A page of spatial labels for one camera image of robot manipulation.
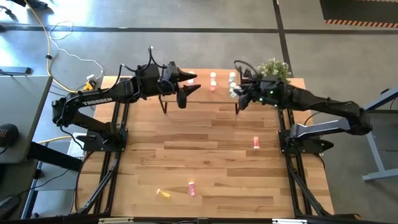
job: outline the wooden table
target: wooden table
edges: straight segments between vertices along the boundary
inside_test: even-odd
[[[104,77],[103,87],[114,81],[115,77]],[[301,78],[291,79],[291,84],[305,88]],[[113,108],[113,103],[98,105],[95,118],[110,121]],[[294,111],[294,116],[303,123],[310,112]],[[252,103],[235,115],[232,104],[189,103],[182,110],[172,103],[164,114],[153,97],[131,104],[127,127],[129,139],[119,166],[112,216],[294,217],[273,106]],[[253,149],[253,136],[259,136],[258,150]],[[94,152],[82,170],[80,206],[98,185],[103,156]],[[303,154],[303,163],[309,189],[333,213],[321,160]],[[188,193],[191,181],[194,198]],[[157,195],[157,189],[171,197]],[[107,195],[106,189],[103,205]],[[298,197],[304,211],[301,191]]]
[[[192,85],[200,84],[201,87],[191,93],[187,98],[187,103],[218,103],[218,104],[233,104],[235,105],[236,114],[239,113],[238,110],[238,96],[231,97],[231,92],[229,92],[229,73],[234,72],[235,79],[234,82],[239,84],[239,74],[236,70],[232,69],[197,69],[197,68],[184,68],[184,72],[194,72],[198,75],[193,79]],[[217,74],[216,80],[216,90],[210,91],[210,73],[215,72]],[[190,85],[187,81],[180,82],[180,86]],[[167,111],[167,103],[176,103],[175,95],[161,96],[159,98],[160,104],[164,109],[163,112]]]

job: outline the concrete floor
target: concrete floor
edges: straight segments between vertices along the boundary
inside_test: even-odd
[[[73,21],[76,26],[90,27],[277,28],[272,0],[47,2],[51,9],[39,12],[39,16],[48,25]],[[286,29],[378,29],[324,24],[318,0],[279,0],[279,4]],[[11,8],[17,20],[0,12],[1,22],[38,24],[30,10],[11,2],[4,5]],[[304,78],[307,89],[316,95],[365,105],[384,89],[398,85],[397,35],[287,34],[286,39],[294,77]],[[74,32],[58,43],[80,57],[97,60],[106,75],[115,75],[120,63],[133,67],[146,63],[148,45],[155,47],[154,57],[159,63],[174,60],[179,67],[232,68],[236,59],[253,65],[272,57],[282,60],[278,34]],[[43,32],[7,31],[0,35],[0,46],[1,65],[29,66],[34,75],[46,74]],[[96,65],[62,52],[53,61],[53,75],[70,88],[80,86],[87,75],[100,72]],[[51,122],[50,104],[58,97],[49,94],[35,141],[63,136]],[[93,110],[85,108],[84,113],[93,115]],[[327,114],[314,118],[316,123],[331,119]],[[76,127],[69,130],[81,131]],[[397,222],[398,177],[367,184],[362,181],[361,175],[376,171],[366,139],[347,134],[324,138],[335,143],[324,157],[335,212]],[[395,164],[398,161],[398,152],[382,154]],[[59,204],[47,203],[56,197]],[[71,197],[71,191],[39,193],[34,211],[42,216],[66,214]]]

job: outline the white cable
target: white cable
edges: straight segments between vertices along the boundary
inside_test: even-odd
[[[66,23],[66,22],[70,23],[70,29],[68,30],[68,33],[67,33],[66,35],[64,35],[63,37],[60,37],[60,38],[54,38],[54,37],[52,37],[52,35],[51,35],[52,31],[53,31],[59,24],[63,24],[63,23]],[[63,22],[59,22],[59,23],[55,24],[55,25],[50,29],[50,31],[49,31],[49,37],[50,37],[51,42],[56,46],[56,48],[57,48],[58,50],[63,51],[63,52],[65,52],[67,55],[73,56],[73,57],[75,57],[75,58],[77,58],[77,59],[79,59],[79,60],[81,60],[81,61],[84,61],[84,62],[94,62],[95,64],[97,64],[97,65],[99,66],[99,68],[101,69],[101,74],[100,74],[98,77],[95,77],[95,78],[98,80],[99,78],[101,78],[101,77],[104,75],[104,69],[103,69],[103,67],[102,67],[96,60],[82,59],[82,58],[80,58],[80,57],[77,56],[77,55],[70,54],[68,51],[66,51],[65,49],[60,48],[60,47],[58,46],[58,44],[55,43],[54,40],[62,40],[62,39],[64,39],[64,38],[66,38],[67,36],[69,36],[72,32],[73,32],[73,23],[70,22],[70,21],[63,21]]]

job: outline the yellow cable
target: yellow cable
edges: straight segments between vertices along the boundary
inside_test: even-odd
[[[52,141],[56,141],[56,140],[60,140],[60,139],[66,139],[66,138],[72,138],[72,137],[71,136],[62,136],[62,137],[57,137],[57,138],[48,139],[48,140],[44,140],[44,141],[39,141],[37,144],[43,144],[46,142],[52,142]]]
[[[41,21],[41,20],[39,19],[39,17],[37,16],[36,12],[33,10],[33,8],[32,8],[32,7],[30,6],[30,4],[27,2],[27,0],[24,0],[24,1],[25,1],[25,3],[29,6],[30,10],[32,10],[33,15],[35,15],[35,17],[36,17],[36,19],[39,21],[40,25],[43,27],[45,36],[47,37],[47,43],[48,43],[48,47],[49,47],[49,51],[48,51],[48,54],[47,54],[47,55],[51,55],[51,43],[50,43],[50,37],[49,37],[49,35],[47,34],[47,30],[45,29],[45,26],[43,25],[42,21]],[[64,85],[62,85],[60,82],[58,82],[58,80],[56,80],[56,79],[51,75],[51,72],[50,72],[50,59],[49,59],[49,58],[47,59],[47,74],[48,74],[50,77],[52,77],[53,80],[54,80],[54,82],[55,82],[56,84],[60,85],[60,87],[62,87],[64,90],[66,90],[66,91],[68,91],[68,92],[70,92],[70,93],[76,93],[75,90],[68,89],[67,87],[65,87]]]

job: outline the yellow candy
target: yellow candy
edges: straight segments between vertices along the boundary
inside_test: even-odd
[[[170,196],[171,196],[170,194],[168,194],[160,189],[157,189],[156,194],[160,194],[161,196],[163,196],[165,198],[170,198]]]

